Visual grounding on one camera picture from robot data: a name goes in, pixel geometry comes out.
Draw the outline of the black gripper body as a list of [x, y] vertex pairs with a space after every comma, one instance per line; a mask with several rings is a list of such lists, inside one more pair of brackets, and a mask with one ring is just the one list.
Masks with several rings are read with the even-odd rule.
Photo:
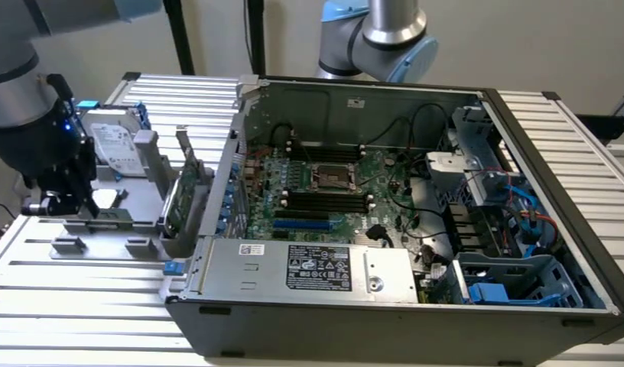
[[62, 101], [38, 120], [0, 128], [0, 158], [22, 174], [30, 190], [92, 190], [94, 138], [82, 134]]

